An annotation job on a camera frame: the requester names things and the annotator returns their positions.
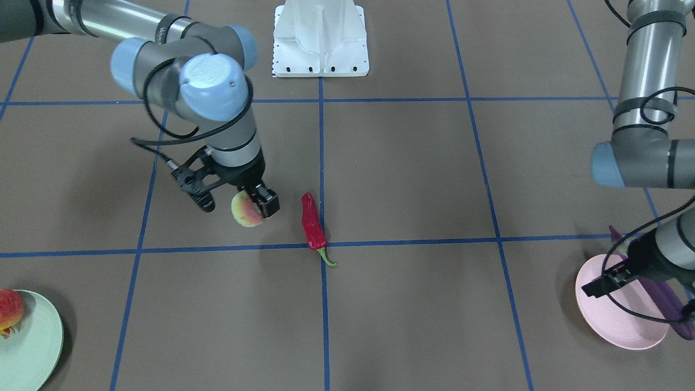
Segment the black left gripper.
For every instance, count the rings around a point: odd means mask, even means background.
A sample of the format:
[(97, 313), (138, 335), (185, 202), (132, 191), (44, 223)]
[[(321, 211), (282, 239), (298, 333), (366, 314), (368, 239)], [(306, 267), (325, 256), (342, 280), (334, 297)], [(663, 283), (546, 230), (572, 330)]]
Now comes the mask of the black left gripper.
[(629, 245), (629, 260), (588, 260), (582, 267), (582, 292), (596, 299), (636, 280), (636, 274), (655, 281), (675, 279), (693, 295), (693, 235), (680, 228), (656, 228)]

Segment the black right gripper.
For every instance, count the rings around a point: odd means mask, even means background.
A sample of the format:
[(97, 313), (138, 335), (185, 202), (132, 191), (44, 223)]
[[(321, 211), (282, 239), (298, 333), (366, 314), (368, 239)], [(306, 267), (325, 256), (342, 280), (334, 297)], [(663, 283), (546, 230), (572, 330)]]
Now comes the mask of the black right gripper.
[(265, 168), (262, 152), (244, 165), (228, 167), (216, 162), (205, 148), (200, 148), (183, 164), (172, 162), (172, 178), (202, 211), (215, 210), (214, 189), (232, 185), (248, 193), (261, 218), (268, 219), (280, 210), (280, 199), (262, 180)]

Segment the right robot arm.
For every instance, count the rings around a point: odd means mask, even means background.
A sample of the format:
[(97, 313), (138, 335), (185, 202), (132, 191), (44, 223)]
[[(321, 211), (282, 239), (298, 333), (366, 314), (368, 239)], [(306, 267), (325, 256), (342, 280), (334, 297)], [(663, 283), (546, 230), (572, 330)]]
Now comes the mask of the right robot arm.
[(253, 35), (130, 1), (3, 1), (2, 42), (73, 34), (117, 42), (110, 69), (116, 84), (142, 100), (166, 140), (131, 143), (163, 159), (178, 187), (202, 211), (212, 191), (235, 186), (252, 217), (280, 210), (263, 182), (265, 160), (254, 115), (257, 62)]

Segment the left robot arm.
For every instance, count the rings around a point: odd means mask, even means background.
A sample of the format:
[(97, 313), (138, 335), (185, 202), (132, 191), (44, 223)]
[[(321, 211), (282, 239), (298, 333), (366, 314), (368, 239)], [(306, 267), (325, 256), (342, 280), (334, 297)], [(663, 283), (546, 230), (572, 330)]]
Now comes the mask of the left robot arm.
[[(678, 113), (681, 47), (692, 1), (630, 1), (623, 24), (627, 52), (611, 139), (591, 154), (595, 183), (615, 188), (693, 189), (693, 139), (674, 139), (669, 126)], [(582, 290), (611, 294), (640, 278), (675, 280), (693, 293), (693, 199), (627, 233), (610, 248), (628, 243), (627, 257)]]

